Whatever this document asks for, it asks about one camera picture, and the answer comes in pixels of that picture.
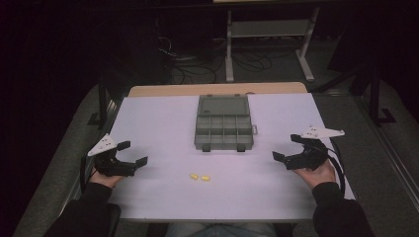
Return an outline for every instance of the person's leg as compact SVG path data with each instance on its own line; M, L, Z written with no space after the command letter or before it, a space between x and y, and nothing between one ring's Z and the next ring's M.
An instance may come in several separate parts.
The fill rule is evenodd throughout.
M206 223L170 223L166 237L189 237L208 226Z
M274 224L272 223L234 223L231 226L245 230L249 236L277 236Z

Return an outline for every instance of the metal frame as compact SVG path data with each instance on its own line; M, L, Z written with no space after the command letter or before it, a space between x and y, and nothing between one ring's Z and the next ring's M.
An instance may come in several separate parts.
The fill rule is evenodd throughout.
M272 24L272 31L270 33L261 31L258 28L257 22L236 22L231 21L231 10L228 11L227 17L227 54L225 57L225 80L226 82L234 81L233 65L231 59L231 39L232 38L246 38L246 37L273 37L273 36L304 36L304 40L300 49L295 51L299 65L304 73L305 79L309 82L314 80L311 69L305 59L308 45L311 41L311 36L315 27L318 12L320 8L314 8L311 17L308 21L305 20L288 20L288 21L271 21L263 22L262 24ZM300 32L298 25L306 24L305 31Z

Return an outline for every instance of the black cable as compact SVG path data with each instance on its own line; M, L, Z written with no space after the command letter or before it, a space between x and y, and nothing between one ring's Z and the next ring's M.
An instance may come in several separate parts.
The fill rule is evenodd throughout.
M345 191L346 191L345 175L341 167L339 166L339 163L335 160L335 158L329 156L329 160L332 162L333 166L336 169L336 172L338 173L339 182L341 184L341 187L340 187L341 193L342 195L345 195Z
M336 142L332 139L332 138L330 138L330 141L332 142L332 146L333 146L333 149L336 151L333 151L333 150L331 150L331 149L329 149L330 151L332 151L333 153L335 153L335 155L336 155L336 157L338 158L338 160L339 160L339 163L341 164L341 167L342 167L342 170L343 170L343 173L345 173L345 164L344 164L344 162L343 162L343 160L342 160L342 153L340 152L340 149L339 149L339 147L338 147L338 145L336 144Z
M84 191L86 190L86 184L90 180L90 178L92 177L92 176L90 176L87 181L85 180L86 179L86 176L85 176L85 174L86 174L86 159L87 159L87 156L88 156L89 151L91 149L93 149L93 147L95 147L96 144L97 143L95 143L94 145L90 146L90 148L86 151L86 153L84 154L84 156L81 157L81 159L80 159L79 182L80 182L80 190L81 190L81 193L84 193Z

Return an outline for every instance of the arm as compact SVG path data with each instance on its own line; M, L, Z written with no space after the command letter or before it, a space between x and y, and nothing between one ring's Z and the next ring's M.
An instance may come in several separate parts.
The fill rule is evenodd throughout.
M316 170L295 170L310 186L317 203L313 223L321 237L375 236L365 213L355 200L344 199L329 161Z
M44 236L107 236L108 199L112 188L122 178L94 173L82 197L65 207Z

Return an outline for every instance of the dark background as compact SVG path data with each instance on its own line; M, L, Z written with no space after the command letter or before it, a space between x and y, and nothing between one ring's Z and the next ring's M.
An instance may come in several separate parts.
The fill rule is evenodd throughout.
M77 2L62 0L0 4L1 140L6 151L0 165L0 235L9 236L78 105L99 78L114 99L133 85L166 84L169 73L165 56L157 51L162 43L159 34L170 36L173 46L210 57L211 38L225 37L226 15L205 12L191 21L175 13L164 17L154 12L91 14ZM407 0L384 6L323 8L315 34L337 38L346 29L330 69L344 72L366 57L373 58L381 78L397 90L419 120L418 16L417 4ZM162 24L158 28L156 18Z

